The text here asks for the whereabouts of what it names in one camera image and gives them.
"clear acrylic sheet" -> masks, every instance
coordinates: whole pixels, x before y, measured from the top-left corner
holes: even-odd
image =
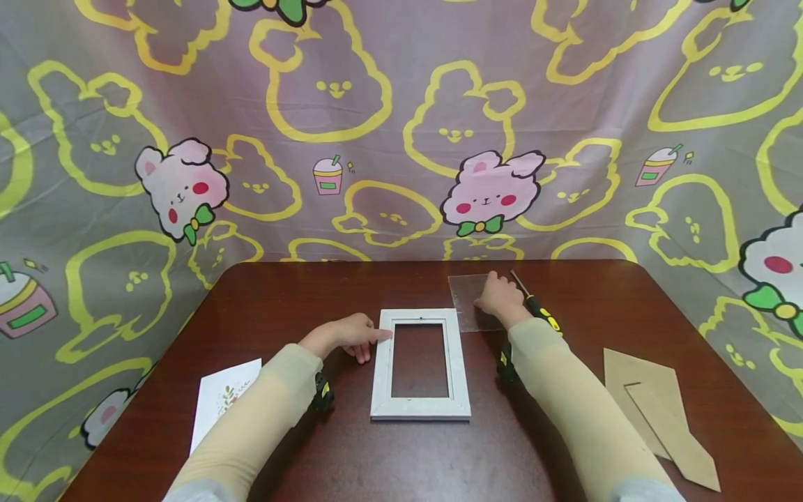
[[[483,294],[487,275],[450,275],[448,279],[461,333],[504,329],[495,317],[474,306],[474,300]]]

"cloth backdrop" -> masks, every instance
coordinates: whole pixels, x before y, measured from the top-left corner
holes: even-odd
[[[639,263],[803,446],[801,0],[232,2],[0,3],[0,498],[252,261]]]

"brown cardboard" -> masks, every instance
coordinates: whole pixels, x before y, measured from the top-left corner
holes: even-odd
[[[688,428],[663,405],[662,399],[652,392],[650,384],[635,384],[625,389],[683,477],[721,492],[714,459]]]
[[[604,349],[603,357],[605,359],[605,388],[622,408],[625,416],[642,436],[650,450],[659,457],[670,459],[666,448],[658,441],[650,424],[647,423],[633,399],[627,394],[625,386],[634,383],[649,383],[650,388],[660,398],[672,417],[685,431],[688,431],[686,411],[683,409],[683,400],[680,396],[680,386],[675,370],[611,349]]]

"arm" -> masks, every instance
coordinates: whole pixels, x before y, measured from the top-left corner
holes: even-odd
[[[477,306],[507,329],[516,372],[560,432],[589,500],[612,500],[630,479],[673,487],[597,377],[548,322],[530,315],[514,284],[491,274]]]
[[[259,372],[187,459],[165,500],[244,502],[256,476],[315,395],[315,375],[337,346],[361,364],[369,344],[388,338],[365,314],[324,324],[298,344],[286,345]],[[177,489],[191,488],[186,493]]]

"white picture frame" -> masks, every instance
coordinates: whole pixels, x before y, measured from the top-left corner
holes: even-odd
[[[399,324],[440,324],[446,356],[448,398],[394,398],[393,346]],[[453,308],[383,309],[380,329],[393,331],[393,338],[377,344],[373,369],[372,420],[467,421],[471,418],[463,345],[460,341],[457,311]]]

